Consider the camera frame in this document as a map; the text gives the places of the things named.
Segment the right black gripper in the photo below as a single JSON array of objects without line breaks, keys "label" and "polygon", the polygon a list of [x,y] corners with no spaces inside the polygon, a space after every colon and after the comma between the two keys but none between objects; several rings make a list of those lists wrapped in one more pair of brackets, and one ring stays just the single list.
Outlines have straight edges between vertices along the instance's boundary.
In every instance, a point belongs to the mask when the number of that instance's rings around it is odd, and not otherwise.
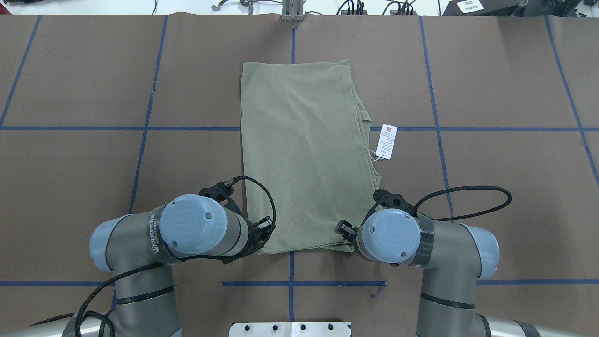
[{"label": "right black gripper", "polygon": [[354,248],[417,248],[415,205],[384,189],[375,190],[373,200],[361,224],[340,220],[334,233]]}]

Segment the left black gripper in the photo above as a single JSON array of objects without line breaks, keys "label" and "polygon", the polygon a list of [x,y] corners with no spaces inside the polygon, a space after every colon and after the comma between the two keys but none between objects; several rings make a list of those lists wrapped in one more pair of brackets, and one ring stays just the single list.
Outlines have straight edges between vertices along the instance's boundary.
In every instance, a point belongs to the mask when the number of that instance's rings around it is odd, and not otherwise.
[{"label": "left black gripper", "polygon": [[269,241],[272,232],[276,228],[276,207],[272,195],[267,188],[257,180],[250,180],[259,186],[268,197],[272,208],[272,216],[265,216],[259,221],[247,219],[237,203],[231,198],[233,185],[239,180],[218,182],[216,185],[203,188],[199,196],[208,197],[222,206],[226,213],[227,230],[233,230],[232,234],[226,234],[217,247],[198,256],[201,259],[219,260],[223,264],[235,262],[259,251]]}]

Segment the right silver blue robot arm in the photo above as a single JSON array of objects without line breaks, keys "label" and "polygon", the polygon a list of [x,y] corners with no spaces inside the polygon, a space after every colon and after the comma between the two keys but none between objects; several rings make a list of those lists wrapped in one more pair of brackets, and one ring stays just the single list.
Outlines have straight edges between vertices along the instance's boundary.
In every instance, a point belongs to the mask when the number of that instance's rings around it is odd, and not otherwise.
[{"label": "right silver blue robot arm", "polygon": [[[463,190],[496,190],[506,201],[484,211],[431,218],[419,211],[433,197]],[[477,282],[491,278],[500,262],[496,237],[483,228],[460,222],[505,208],[512,201],[500,186],[457,186],[422,197],[415,205],[401,194],[373,192],[374,204],[358,226],[340,220],[335,232],[370,262],[422,269],[417,337],[573,337],[524,322],[485,316],[475,310]]]}]

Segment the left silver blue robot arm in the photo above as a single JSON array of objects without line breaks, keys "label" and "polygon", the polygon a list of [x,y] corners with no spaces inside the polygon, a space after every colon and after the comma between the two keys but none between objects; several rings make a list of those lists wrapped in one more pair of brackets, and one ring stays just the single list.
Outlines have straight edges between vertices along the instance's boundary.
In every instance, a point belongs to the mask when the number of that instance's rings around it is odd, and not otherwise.
[{"label": "left silver blue robot arm", "polygon": [[233,201],[237,176],[184,194],[140,214],[108,220],[94,230],[89,253],[113,273],[70,314],[9,333],[11,337],[180,337],[172,267],[193,259],[223,264],[259,251],[276,227],[276,214],[246,218]]}]

